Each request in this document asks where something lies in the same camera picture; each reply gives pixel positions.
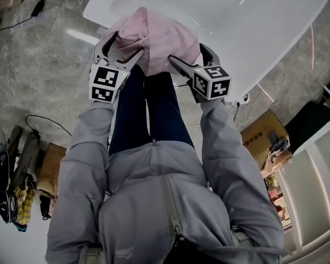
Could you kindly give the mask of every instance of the yellow cloth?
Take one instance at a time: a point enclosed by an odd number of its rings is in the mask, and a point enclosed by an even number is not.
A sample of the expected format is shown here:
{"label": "yellow cloth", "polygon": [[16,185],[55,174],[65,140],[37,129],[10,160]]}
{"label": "yellow cloth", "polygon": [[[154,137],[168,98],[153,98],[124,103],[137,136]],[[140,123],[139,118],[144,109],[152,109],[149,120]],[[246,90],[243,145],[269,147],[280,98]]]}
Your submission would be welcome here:
{"label": "yellow cloth", "polygon": [[31,218],[31,207],[34,201],[35,188],[28,187],[28,178],[25,179],[25,189],[16,187],[14,194],[17,198],[17,223],[21,225],[28,224]]}

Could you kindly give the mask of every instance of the gray hoodie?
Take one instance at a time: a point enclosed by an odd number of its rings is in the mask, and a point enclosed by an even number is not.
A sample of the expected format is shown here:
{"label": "gray hoodie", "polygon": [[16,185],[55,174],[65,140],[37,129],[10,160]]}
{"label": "gray hoodie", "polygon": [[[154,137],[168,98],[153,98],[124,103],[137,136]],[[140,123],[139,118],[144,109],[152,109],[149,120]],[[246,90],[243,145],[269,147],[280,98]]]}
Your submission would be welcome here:
{"label": "gray hoodie", "polygon": [[156,138],[109,157],[113,106],[94,102],[79,115],[46,261],[78,263],[100,241],[108,264],[162,263],[178,235],[224,263],[281,263],[282,224],[256,162],[220,100],[201,108],[203,164],[190,145]]}

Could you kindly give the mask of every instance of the gray tile floor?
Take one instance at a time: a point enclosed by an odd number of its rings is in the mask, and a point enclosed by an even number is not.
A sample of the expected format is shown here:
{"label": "gray tile floor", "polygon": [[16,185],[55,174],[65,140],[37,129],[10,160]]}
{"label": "gray tile floor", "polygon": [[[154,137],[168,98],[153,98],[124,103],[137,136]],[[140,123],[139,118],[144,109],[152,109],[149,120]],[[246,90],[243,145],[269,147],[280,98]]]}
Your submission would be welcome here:
{"label": "gray tile floor", "polygon": [[[0,13],[2,26],[28,18],[38,0]],[[88,71],[93,44],[75,38],[71,30],[98,37],[98,26],[82,17],[89,0],[46,0],[43,12],[13,29],[0,32],[0,126],[9,134],[25,126],[27,114],[49,117],[72,131],[78,114],[90,101]],[[286,124],[309,100],[322,96],[321,83],[330,80],[330,0],[313,23],[315,59],[312,69],[311,29],[251,91],[243,130],[269,108]],[[181,113],[198,153],[201,109],[188,87],[176,88]],[[239,108],[236,124],[244,119]],[[235,107],[229,107],[233,116]],[[67,146],[69,136],[59,127],[31,119],[42,138]]]}

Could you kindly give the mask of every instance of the pink towel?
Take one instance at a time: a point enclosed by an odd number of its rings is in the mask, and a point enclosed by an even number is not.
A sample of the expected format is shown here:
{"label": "pink towel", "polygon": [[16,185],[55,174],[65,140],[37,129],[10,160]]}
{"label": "pink towel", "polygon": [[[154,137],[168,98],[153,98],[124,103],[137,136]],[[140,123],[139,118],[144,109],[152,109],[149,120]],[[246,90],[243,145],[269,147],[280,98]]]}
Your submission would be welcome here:
{"label": "pink towel", "polygon": [[169,55],[194,64],[200,54],[196,34],[178,21],[144,7],[117,21],[107,31],[118,31],[113,47],[126,57],[139,48],[145,49],[137,64],[147,76],[174,72]]}

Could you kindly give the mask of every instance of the person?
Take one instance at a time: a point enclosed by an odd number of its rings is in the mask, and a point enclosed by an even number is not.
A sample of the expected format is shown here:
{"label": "person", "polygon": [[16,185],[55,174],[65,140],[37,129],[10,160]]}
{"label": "person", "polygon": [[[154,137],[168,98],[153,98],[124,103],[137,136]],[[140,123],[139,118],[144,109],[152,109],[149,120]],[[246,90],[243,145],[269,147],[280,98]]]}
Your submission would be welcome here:
{"label": "person", "polygon": [[203,163],[170,73],[133,67],[109,150],[112,104],[79,115],[60,165],[47,263],[282,262],[281,220],[257,163],[221,100],[201,108]]}

